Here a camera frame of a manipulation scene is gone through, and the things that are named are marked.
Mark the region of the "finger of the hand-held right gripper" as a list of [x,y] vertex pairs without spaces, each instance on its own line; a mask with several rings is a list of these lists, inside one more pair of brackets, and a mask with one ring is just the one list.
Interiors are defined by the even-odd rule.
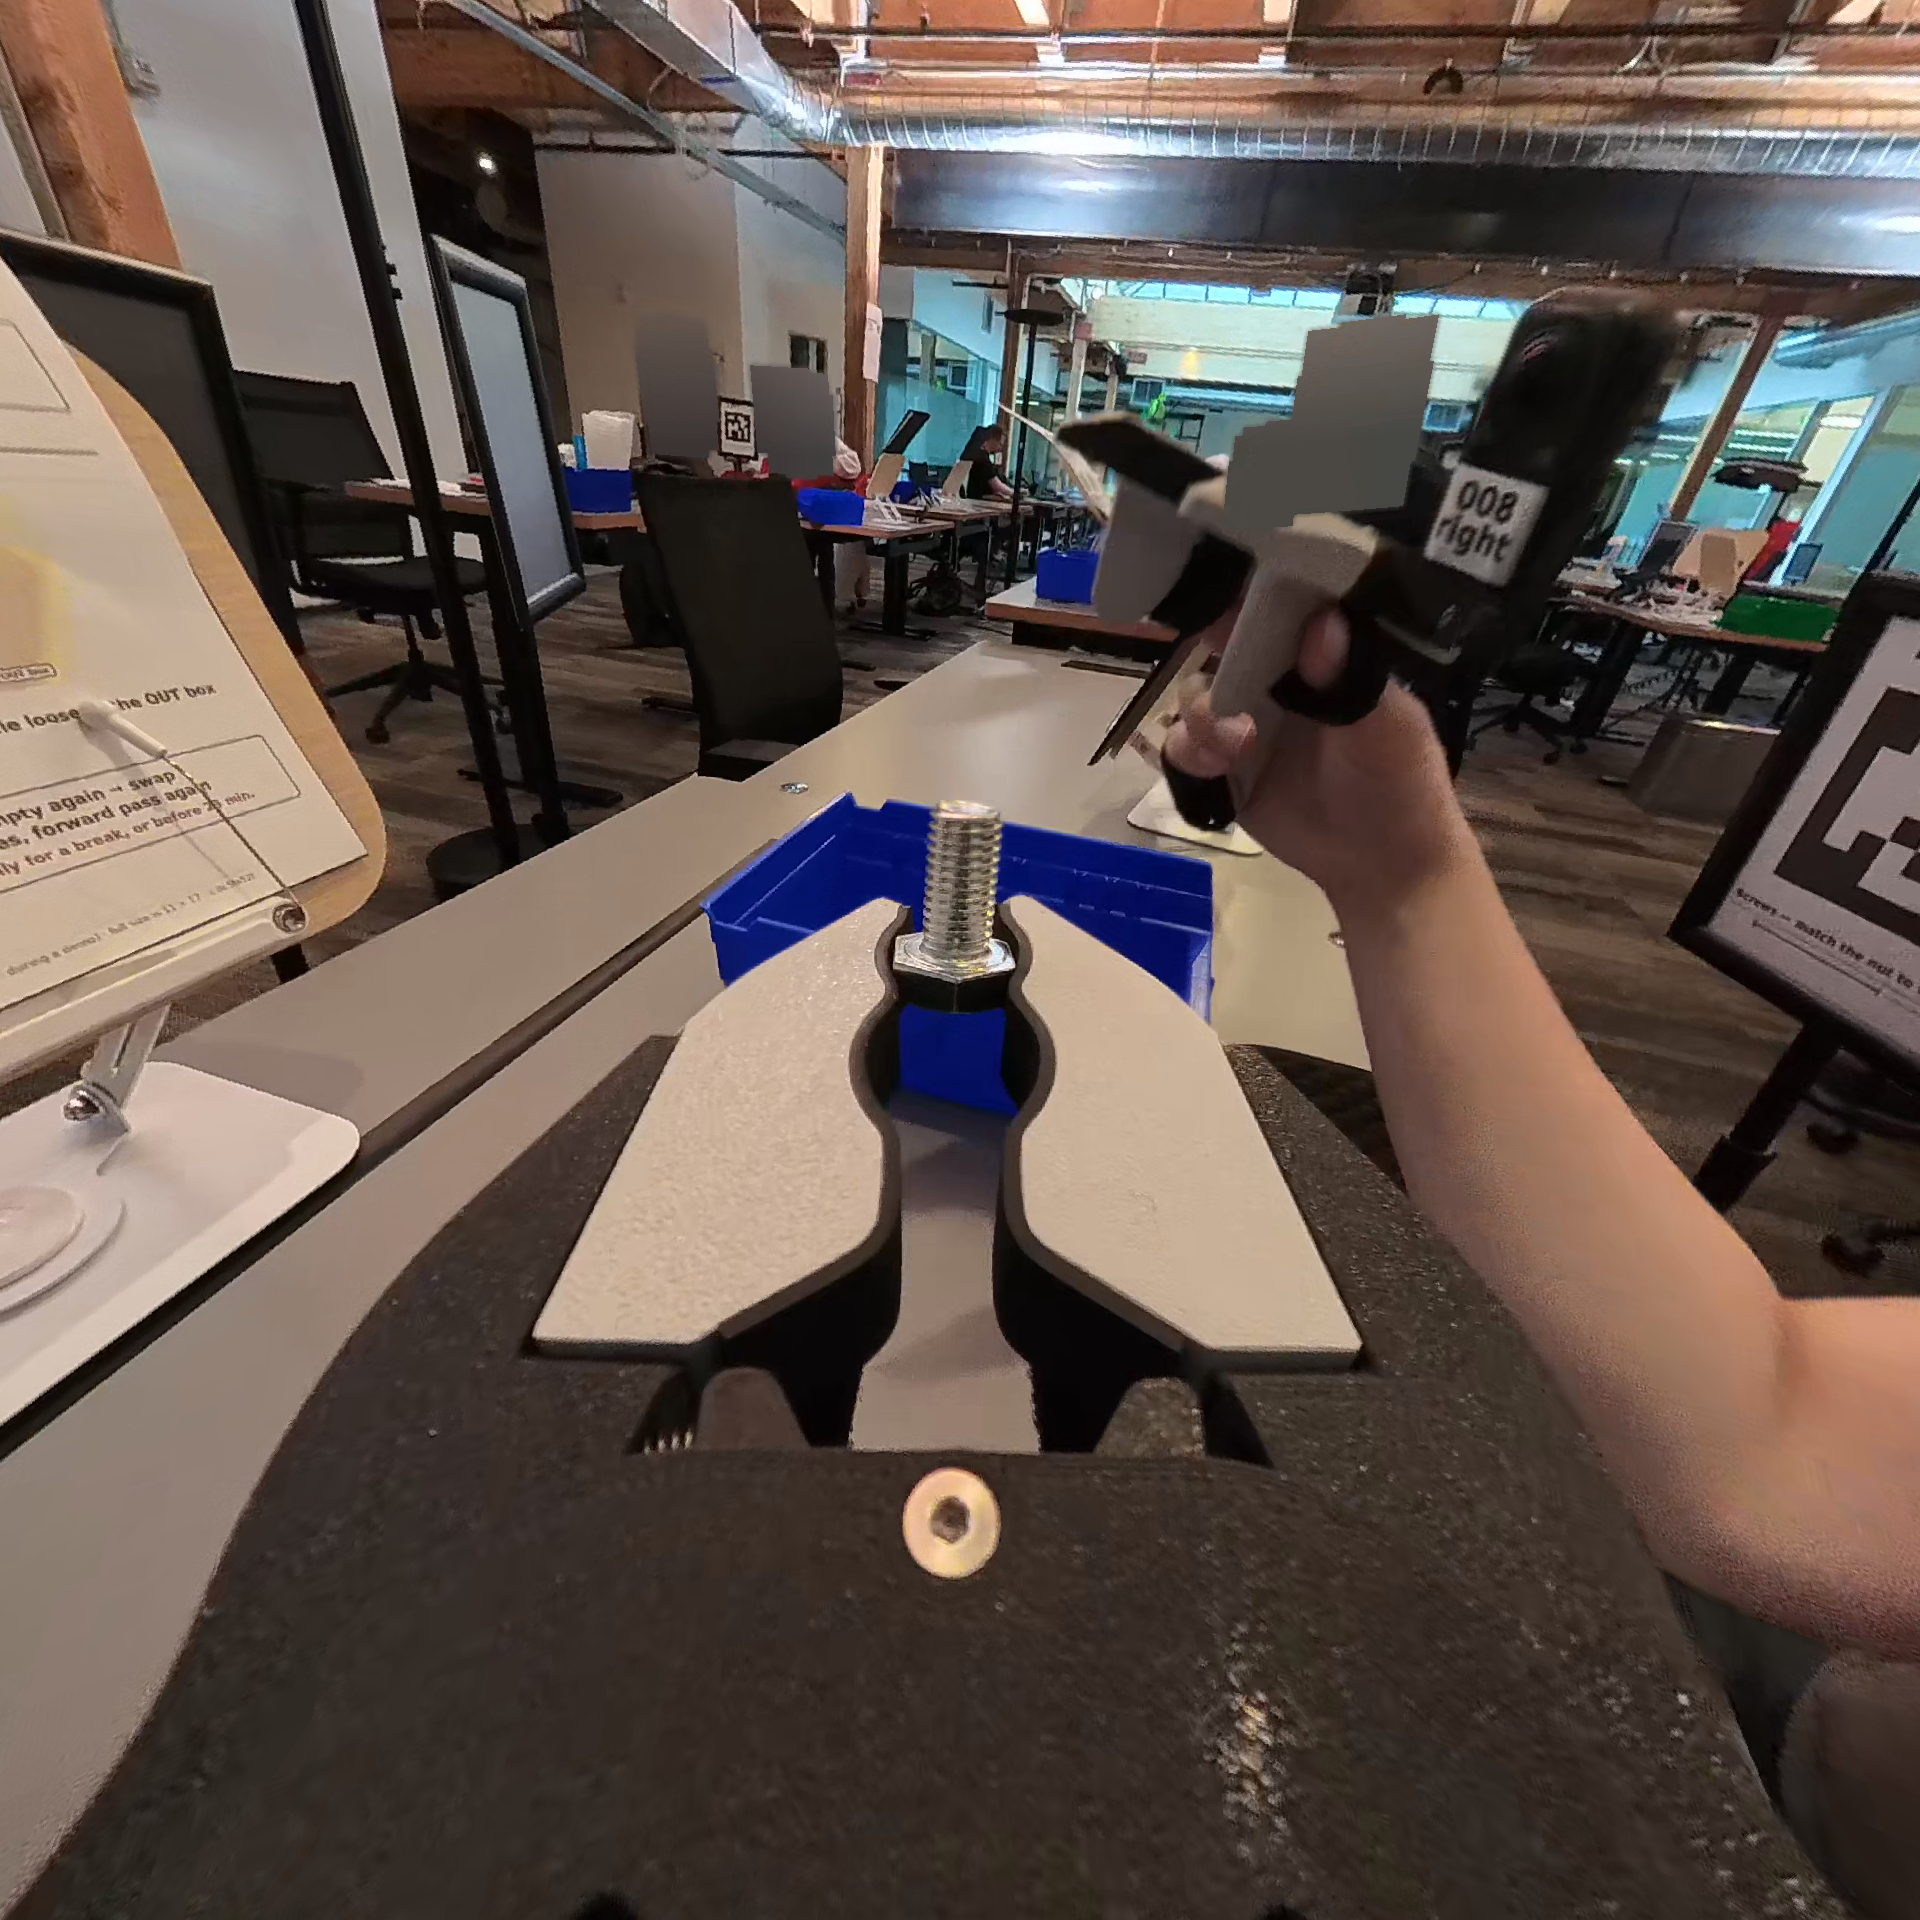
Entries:
[[1159,499],[1185,499],[1192,489],[1226,477],[1224,469],[1139,415],[1079,415],[1064,423],[1056,440],[1090,469],[1111,470]]
[[1220,489],[1116,489],[1099,543],[1092,611],[1105,622],[1218,622]]

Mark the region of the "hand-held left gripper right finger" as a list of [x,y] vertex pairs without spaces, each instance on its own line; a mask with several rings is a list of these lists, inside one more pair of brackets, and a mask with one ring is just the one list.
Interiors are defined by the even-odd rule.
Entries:
[[1017,895],[994,1311],[1043,1441],[1096,1441],[1139,1382],[1344,1376],[1361,1331],[1210,1020]]

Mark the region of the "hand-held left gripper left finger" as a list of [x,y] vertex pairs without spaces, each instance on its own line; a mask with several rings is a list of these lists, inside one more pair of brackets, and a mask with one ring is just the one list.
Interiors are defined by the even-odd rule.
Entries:
[[530,1332],[546,1357],[775,1377],[819,1449],[850,1440],[900,1311],[895,976],[879,897],[689,1020]]

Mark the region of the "blue plastic bin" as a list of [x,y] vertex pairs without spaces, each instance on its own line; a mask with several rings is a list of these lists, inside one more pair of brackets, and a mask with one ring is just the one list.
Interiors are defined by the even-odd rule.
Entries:
[[[875,901],[921,907],[927,804],[844,796],[778,838],[704,901],[730,985],[765,958]],[[1212,1016],[1213,878],[1203,859],[1009,823],[999,893],[1033,895]],[[1003,1015],[904,1009],[899,1080],[964,1108],[1012,1115],[1002,1083]]]

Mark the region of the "thick short steel bolt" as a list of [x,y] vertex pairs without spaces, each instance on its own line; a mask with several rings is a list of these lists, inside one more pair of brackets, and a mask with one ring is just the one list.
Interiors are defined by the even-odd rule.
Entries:
[[920,921],[897,935],[895,980],[905,1005],[979,1015],[1003,1005],[1017,971],[997,932],[1002,815],[975,799],[945,799],[928,815]]

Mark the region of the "person's right forearm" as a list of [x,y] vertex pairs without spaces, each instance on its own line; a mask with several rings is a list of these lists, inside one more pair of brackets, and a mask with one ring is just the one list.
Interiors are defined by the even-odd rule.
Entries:
[[1332,901],[1409,1195],[1519,1318],[1660,1568],[1915,1661],[1915,1300],[1778,1292],[1581,1047],[1475,844]]

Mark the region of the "person's right hand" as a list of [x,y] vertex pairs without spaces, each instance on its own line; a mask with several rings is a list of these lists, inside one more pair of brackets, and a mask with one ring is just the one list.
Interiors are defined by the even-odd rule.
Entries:
[[1226,779],[1239,825],[1323,892],[1355,944],[1388,928],[1433,935],[1500,902],[1433,719],[1400,678],[1351,724],[1283,710],[1268,731],[1192,687],[1163,759]]

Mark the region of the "black office chair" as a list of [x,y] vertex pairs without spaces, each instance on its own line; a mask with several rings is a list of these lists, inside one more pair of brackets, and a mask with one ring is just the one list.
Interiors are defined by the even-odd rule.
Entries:
[[689,661],[697,774],[748,782],[837,729],[845,670],[791,481],[643,470],[636,493]]
[[368,743],[383,748],[400,704],[429,704],[440,687],[459,693],[455,670],[427,661],[421,646],[441,636],[441,601],[417,551],[417,521],[404,508],[347,493],[391,470],[354,383],[242,367],[233,383],[293,585],[367,622],[395,617],[403,629],[400,665],[327,691],[385,691],[367,727]]

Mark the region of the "tag board on easel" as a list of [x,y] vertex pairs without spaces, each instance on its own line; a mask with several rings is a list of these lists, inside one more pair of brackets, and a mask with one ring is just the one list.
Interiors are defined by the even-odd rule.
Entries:
[[1917,581],[1844,598],[1672,940],[1797,1021],[1695,1176],[1728,1212],[1842,1052],[1914,1092],[1917,1069]]

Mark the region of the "clear acrylic ledge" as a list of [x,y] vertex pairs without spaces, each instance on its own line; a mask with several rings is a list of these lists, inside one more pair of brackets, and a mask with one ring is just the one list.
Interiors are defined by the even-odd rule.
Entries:
[[300,944],[319,925],[301,901],[271,895],[36,992],[5,1009],[5,1071],[128,1024],[211,976]]

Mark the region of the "printed instruction sheet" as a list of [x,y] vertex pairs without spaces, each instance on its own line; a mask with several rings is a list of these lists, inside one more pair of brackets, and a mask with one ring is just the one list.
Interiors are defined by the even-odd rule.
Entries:
[[363,847],[5,270],[2,1004]]

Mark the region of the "instruction sheet on stand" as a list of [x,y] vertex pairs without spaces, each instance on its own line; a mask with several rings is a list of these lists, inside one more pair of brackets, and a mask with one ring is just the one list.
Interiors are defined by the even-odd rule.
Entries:
[[[164,439],[147,411],[108,373],[92,366],[82,355],[76,355],[76,363],[156,492],[160,509],[173,528],[186,560],[194,568],[200,588],[212,612],[221,620],[235,651],[272,702],[300,755],[324,784],[333,804],[361,841],[363,852],[354,861],[313,879],[296,881],[290,889],[290,895],[301,901],[321,918],[319,931],[301,937],[301,944],[311,944],[363,907],[386,870],[389,835],[371,784],[349,755],[323,696],[311,686],[304,661],[289,648],[285,638],[260,603],[245,567],[233,556],[233,549],[208,512],[194,479],[186,472],[169,439]],[[32,1064],[15,1068],[12,1071],[5,1071],[2,1060],[2,1080],[15,1083],[40,1068],[57,1064],[76,1055],[82,1043],[44,1055]]]

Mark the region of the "black framed board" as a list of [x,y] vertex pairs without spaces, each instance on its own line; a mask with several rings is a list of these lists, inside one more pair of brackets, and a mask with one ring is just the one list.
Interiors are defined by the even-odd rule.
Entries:
[[203,278],[55,237],[2,231],[2,259],[57,337],[108,373],[159,424],[296,656],[290,568]]

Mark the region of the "wooden post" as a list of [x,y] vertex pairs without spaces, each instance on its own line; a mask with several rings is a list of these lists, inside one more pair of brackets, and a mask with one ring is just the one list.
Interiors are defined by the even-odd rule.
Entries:
[[99,3],[5,3],[5,69],[53,197],[55,231],[92,251],[183,267]]

